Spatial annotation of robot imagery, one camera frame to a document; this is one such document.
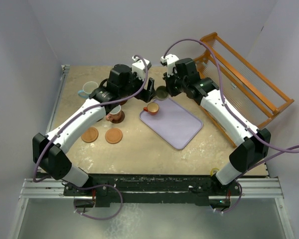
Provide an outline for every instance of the metal base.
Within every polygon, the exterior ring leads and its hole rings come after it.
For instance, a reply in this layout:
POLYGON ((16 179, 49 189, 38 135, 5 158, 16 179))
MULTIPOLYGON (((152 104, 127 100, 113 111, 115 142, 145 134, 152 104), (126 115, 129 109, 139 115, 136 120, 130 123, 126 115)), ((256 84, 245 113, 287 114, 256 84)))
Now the metal base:
MULTIPOLYGON (((240 178, 238 182, 243 188, 244 198, 284 198, 278 178, 240 178)), ((90 196, 64 196, 64 185, 61 180, 46 179, 34 183, 32 179, 25 179, 20 198, 62 198, 62 199, 90 199, 90 196)), ((223 199, 224 196, 208 196, 209 199, 223 199)))
MULTIPOLYGON (((149 174, 89 174, 93 185, 110 184, 122 194, 124 203, 189 203, 197 206, 209 206, 209 196, 225 198, 238 196, 236 182, 226 187, 218 187, 210 176, 201 175, 149 175, 149 174)), ((64 196, 92 196, 91 191, 78 191, 68 185, 64 196)), ((96 207, 109 207, 119 203, 119 194, 112 188, 96 189, 96 207)))

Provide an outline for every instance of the orange cup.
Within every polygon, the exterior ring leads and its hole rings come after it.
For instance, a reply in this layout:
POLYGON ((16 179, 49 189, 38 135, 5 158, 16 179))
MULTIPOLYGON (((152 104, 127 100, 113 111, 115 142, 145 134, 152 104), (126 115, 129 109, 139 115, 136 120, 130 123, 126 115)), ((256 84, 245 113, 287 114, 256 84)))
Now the orange cup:
POLYGON ((152 102, 152 103, 149 103, 147 107, 144 107, 143 110, 146 111, 147 113, 149 113, 150 115, 154 116, 159 111, 159 105, 152 102))

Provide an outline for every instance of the purple tray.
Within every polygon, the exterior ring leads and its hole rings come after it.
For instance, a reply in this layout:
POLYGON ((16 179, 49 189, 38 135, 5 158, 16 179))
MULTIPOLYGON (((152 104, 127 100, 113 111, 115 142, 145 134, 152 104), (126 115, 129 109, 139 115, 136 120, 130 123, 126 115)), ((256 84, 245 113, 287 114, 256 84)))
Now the purple tray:
POLYGON ((142 111, 140 119, 176 149, 183 149, 203 127, 203 122, 170 98, 154 100, 155 116, 142 111))

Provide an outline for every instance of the cup handle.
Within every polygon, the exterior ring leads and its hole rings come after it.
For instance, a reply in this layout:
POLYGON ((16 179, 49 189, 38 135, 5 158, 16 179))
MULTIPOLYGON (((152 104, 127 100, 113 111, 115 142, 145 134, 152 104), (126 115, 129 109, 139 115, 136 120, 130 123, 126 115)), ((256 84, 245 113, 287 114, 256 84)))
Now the cup handle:
POLYGON ((112 117, 111 117, 110 115, 107 115, 107 116, 105 116, 105 119, 106 119, 107 121, 111 121, 111 120, 112 120, 112 117))
POLYGON ((78 95, 82 98, 85 98, 85 99, 87 99, 89 97, 89 96, 86 95, 86 93, 83 90, 78 91, 78 95))

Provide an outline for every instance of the wire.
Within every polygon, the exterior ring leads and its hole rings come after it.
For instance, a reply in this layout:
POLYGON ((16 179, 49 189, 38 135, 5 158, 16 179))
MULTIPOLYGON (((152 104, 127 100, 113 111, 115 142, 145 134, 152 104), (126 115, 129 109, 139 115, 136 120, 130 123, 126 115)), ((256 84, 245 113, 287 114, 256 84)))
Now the wire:
POLYGON ((235 207, 237 207, 238 203, 240 202, 241 197, 243 196, 243 187, 241 186, 241 184, 237 180, 236 180, 236 183, 237 183, 237 185, 239 187, 239 197, 238 197, 237 201, 235 202, 235 204, 233 206, 231 206, 229 209, 227 209, 225 211, 221 211, 221 213, 228 213, 228 212, 230 212, 235 207))
POLYGON ((76 189, 79 189, 79 190, 91 190, 91 189, 101 188, 101 187, 110 187, 110 188, 113 188, 115 191, 117 191, 117 193, 118 193, 119 196, 120 196, 120 200, 121 200, 121 202, 120 202, 120 207, 119 207, 119 209, 118 209, 113 215, 111 215, 111 216, 109 216, 109 217, 105 217, 105 218, 97 218, 97 217, 93 217, 93 216, 90 216, 90 215, 87 215, 87 214, 85 214, 85 213, 83 213, 83 212, 78 211, 77 208, 76 208, 76 206, 75 206, 75 202, 76 202, 76 200, 74 200, 74 201, 73 201, 74 212, 75 212, 75 213, 78 213, 78 214, 80 214, 80 215, 82 215, 82 216, 84 216, 84 217, 86 217, 86 218, 90 218, 90 219, 94 219, 94 220, 100 220, 100 221, 108 220, 108 219, 111 219, 111 218, 115 217, 117 214, 119 214, 120 211, 121 211, 121 209, 122 209, 122 207, 123 207, 123 196, 122 196, 121 192, 120 192, 116 187, 114 187, 114 186, 112 186, 112 185, 110 185, 110 184, 100 184, 100 185, 96 185, 96 186, 89 187, 89 188, 80 188, 80 187, 76 187, 76 186, 73 185, 73 184, 72 184, 72 186, 75 187, 76 189))
POLYGON ((182 39, 182 40, 179 40, 177 42, 175 42, 173 45, 171 45, 167 50, 166 52, 164 53, 164 58, 166 57, 167 53, 169 52, 169 50, 176 44, 182 42, 182 41, 194 41, 194 42, 197 42, 199 43, 200 45, 204 46, 209 52, 210 54, 212 55, 212 57, 214 58, 215 60, 215 65, 217 67, 217 71, 218 71, 218 77, 219 77, 219 91, 220 91, 220 98, 221 98, 221 101, 223 103, 223 105, 225 106, 226 110, 231 114, 232 117, 234 117, 241 125, 243 125, 259 142, 261 142, 263 145, 269 147, 269 148, 272 148, 272 149, 275 149, 277 151, 280 151, 279 153, 276 153, 270 157, 268 157, 267 159, 261 161, 260 163, 256 164, 256 166, 254 167, 257 167, 258 165, 262 164, 262 163, 265 163, 271 159, 273 159, 274 157, 277 157, 278 155, 282 154, 282 153, 299 153, 299 150, 295 150, 296 148, 299 148, 299 145, 295 145, 293 147, 290 147, 290 148, 287 148, 287 149, 284 149, 284 148, 280 148, 280 147, 277 147, 277 146, 274 146, 272 144, 269 144, 267 142, 265 142, 264 140, 262 140, 258 135, 256 135, 246 124, 245 122, 243 122, 238 116, 236 116, 231 110, 230 108, 228 107, 227 103, 226 103, 226 100, 225 100, 225 96, 224 96, 224 90, 223 90, 223 79, 222 79, 222 76, 221 76, 221 71, 220 71, 220 66, 219 66, 219 63, 218 63, 218 60, 213 52, 213 50, 207 45, 205 44, 204 42, 202 41, 199 41, 199 40, 196 40, 196 39, 192 39, 192 38, 186 38, 186 39, 182 39))
POLYGON ((78 113, 77 115, 75 115, 73 118, 71 118, 58 132, 57 134, 49 141, 49 143, 44 147, 43 151, 41 152, 36 164, 35 164, 35 167, 34 167, 34 171, 33 171, 33 181, 35 183, 38 183, 38 182, 41 182, 43 181, 44 179, 47 179, 49 178, 50 176, 49 175, 46 175, 40 179, 37 179, 36 178, 36 173, 38 171, 38 168, 39 168, 39 165, 41 163, 41 160, 43 159, 43 156, 47 153, 48 149, 50 148, 50 146, 52 145, 52 143, 57 139, 57 137, 71 124, 73 123, 78 117, 80 117, 81 115, 83 115, 86 111, 89 111, 90 109, 93 109, 93 108, 96 108, 96 107, 100 107, 100 106, 106 106, 106 105, 111 105, 111 104, 117 104, 117 103, 120 103, 120 102, 123 102, 123 101, 127 101, 131 98, 133 98, 134 96, 138 95, 142 89, 144 88, 147 80, 148 80, 148 75, 149 75, 149 70, 148 68, 146 67, 146 61, 143 57, 141 57, 140 55, 134 55, 134 57, 138 57, 139 59, 141 59, 143 61, 143 64, 145 65, 145 79, 144 79, 144 82, 142 84, 142 86, 140 87, 140 89, 138 91, 136 91, 134 94, 128 96, 128 97, 125 97, 123 99, 120 99, 120 100, 116 100, 116 101, 110 101, 110 102, 103 102, 103 103, 100 103, 100 104, 96 104, 96 105, 93 105, 93 106, 90 106, 90 107, 87 107, 86 109, 84 109, 82 112, 78 113))

